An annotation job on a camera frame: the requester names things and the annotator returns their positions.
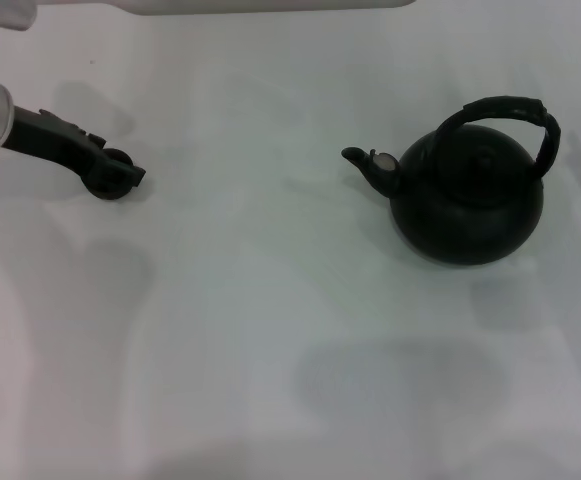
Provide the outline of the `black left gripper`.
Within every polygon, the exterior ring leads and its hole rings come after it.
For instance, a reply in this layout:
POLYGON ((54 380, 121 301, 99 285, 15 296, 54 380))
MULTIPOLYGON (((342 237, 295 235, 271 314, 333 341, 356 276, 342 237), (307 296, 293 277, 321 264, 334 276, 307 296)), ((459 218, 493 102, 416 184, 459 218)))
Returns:
POLYGON ((15 106, 10 133, 2 147, 56 163, 74 173, 88 173, 86 187, 91 190, 137 187, 146 171, 134 164, 104 159, 106 143, 104 138, 48 111, 35 113, 15 106))

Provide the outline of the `small black teacup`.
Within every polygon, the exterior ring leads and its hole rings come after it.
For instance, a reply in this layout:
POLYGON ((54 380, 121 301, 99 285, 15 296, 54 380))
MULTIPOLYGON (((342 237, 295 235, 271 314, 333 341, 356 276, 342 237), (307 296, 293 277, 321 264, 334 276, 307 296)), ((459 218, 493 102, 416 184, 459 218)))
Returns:
MULTIPOLYGON (((111 159, 119 161, 120 163, 133 166, 134 163, 131 157, 125 152, 116 148, 104 148, 103 152, 111 159)), ((128 195, 132 186, 125 187, 96 187, 88 184, 85 180, 82 181, 88 192, 100 200, 116 201, 128 195)))

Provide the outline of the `black round teapot with handle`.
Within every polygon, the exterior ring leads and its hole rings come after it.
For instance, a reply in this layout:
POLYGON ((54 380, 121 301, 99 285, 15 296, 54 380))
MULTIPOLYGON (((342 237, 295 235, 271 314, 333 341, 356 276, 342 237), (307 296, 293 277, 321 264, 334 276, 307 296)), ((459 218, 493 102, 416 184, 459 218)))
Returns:
POLYGON ((459 266, 498 261, 536 229, 543 178, 554 165, 561 128, 541 100, 487 97, 465 105, 401 158, 346 147, 341 155, 387 198, 396 228, 419 254, 459 266), (544 131, 531 156, 486 119, 522 121, 544 131))

